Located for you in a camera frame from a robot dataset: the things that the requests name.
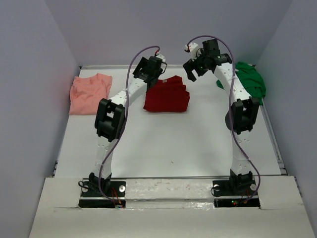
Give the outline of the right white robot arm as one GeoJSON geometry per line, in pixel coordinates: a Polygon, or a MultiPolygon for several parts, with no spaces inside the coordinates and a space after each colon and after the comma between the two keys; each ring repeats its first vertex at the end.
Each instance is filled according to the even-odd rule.
{"type": "Polygon", "coordinates": [[[260,183],[255,181],[254,176],[260,173],[245,149],[257,119],[260,102],[247,92],[238,78],[232,52],[221,53],[218,46],[220,41],[209,37],[199,46],[190,40],[185,46],[190,59],[183,64],[183,68],[188,79],[193,82],[198,76],[211,71],[228,95],[225,124],[232,138],[232,164],[228,179],[213,181],[212,195],[250,198],[257,194],[260,183]]]}

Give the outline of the red t shirt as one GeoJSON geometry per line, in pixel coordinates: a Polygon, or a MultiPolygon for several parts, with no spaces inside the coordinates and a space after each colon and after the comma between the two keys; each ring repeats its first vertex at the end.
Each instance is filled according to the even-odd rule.
{"type": "Polygon", "coordinates": [[[143,109],[150,113],[183,113],[187,111],[190,93],[182,77],[173,76],[158,80],[146,92],[143,109]]]}

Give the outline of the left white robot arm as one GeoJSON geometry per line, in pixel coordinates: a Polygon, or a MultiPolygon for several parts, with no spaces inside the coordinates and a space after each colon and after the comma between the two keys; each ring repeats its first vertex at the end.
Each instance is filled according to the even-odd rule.
{"type": "Polygon", "coordinates": [[[89,174],[89,186],[107,197],[111,183],[113,151],[123,135],[127,123],[129,106],[147,90],[155,86],[167,65],[162,54],[148,59],[142,57],[133,72],[127,72],[125,88],[110,99],[101,99],[98,105],[95,129],[98,148],[95,167],[89,174]]]}

